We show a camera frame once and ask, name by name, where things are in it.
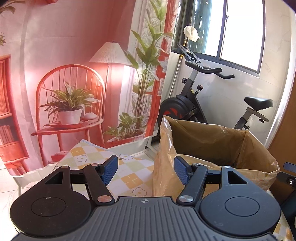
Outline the black exercise bike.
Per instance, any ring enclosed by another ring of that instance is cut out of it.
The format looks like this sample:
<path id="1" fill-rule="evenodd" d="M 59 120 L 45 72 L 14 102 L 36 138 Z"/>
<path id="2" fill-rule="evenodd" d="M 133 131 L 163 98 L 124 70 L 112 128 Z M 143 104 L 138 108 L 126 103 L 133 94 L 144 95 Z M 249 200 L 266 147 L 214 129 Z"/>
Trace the black exercise bike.
<path id="1" fill-rule="evenodd" d="M 266 113 L 273 108 L 272 99 L 234 94 L 232 89 L 226 89 L 237 81 L 233 74 L 224 74 L 221 67 L 206 66 L 196 53 L 181 44 L 177 45 L 177 53 L 183 57 L 182 73 L 189 71 L 189 74 L 179 77 L 177 93 L 161 102 L 158 125 L 165 115 L 244 130 L 250 128 L 250 119 L 269 122 Z"/>

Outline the dark framed window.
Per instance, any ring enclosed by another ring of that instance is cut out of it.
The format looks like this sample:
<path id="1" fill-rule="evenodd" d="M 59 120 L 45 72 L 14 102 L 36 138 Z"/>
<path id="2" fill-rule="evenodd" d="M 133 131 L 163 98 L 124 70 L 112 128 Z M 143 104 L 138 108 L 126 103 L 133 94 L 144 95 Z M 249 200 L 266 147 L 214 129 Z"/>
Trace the dark framed window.
<path id="1" fill-rule="evenodd" d="M 259 76 L 265 42 L 265 1 L 177 1 L 172 52 L 193 26 L 188 47 L 203 60 Z"/>

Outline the wooden headboard panel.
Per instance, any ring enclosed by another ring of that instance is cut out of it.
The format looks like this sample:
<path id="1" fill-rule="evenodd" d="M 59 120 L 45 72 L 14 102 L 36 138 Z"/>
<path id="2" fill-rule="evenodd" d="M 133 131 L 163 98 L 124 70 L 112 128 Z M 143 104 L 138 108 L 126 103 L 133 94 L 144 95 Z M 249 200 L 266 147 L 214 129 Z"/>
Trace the wooden headboard panel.
<path id="1" fill-rule="evenodd" d="M 281 171 L 284 170 L 284 163 L 295 163 L 295 83 L 292 86 L 280 127 L 268 151 L 277 160 Z M 270 190 L 279 203 L 283 203 L 292 193 L 289 185 L 278 180 L 273 183 Z"/>

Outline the cardboard box with plastic liner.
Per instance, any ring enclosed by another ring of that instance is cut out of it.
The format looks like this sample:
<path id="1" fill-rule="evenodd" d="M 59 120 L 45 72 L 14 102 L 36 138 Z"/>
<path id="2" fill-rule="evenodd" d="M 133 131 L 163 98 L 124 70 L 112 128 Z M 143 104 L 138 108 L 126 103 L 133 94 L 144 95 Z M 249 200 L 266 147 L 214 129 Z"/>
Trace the cardboard box with plastic liner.
<path id="1" fill-rule="evenodd" d="M 250 132 L 164 116 L 159 151 L 154 159 L 152 193 L 176 199 L 184 188 L 174 171 L 174 158 L 200 163 L 209 170 L 231 166 L 267 191 L 280 167 L 265 146 Z"/>

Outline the white cap on pole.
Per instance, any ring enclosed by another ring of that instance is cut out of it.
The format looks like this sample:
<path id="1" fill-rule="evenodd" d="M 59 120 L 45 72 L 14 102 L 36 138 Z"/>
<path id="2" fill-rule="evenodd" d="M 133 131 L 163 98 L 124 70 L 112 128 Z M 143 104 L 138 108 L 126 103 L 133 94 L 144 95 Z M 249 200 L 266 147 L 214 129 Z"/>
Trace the white cap on pole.
<path id="1" fill-rule="evenodd" d="M 183 32 L 190 41 L 196 42 L 200 38 L 196 28 L 191 25 L 185 26 Z"/>

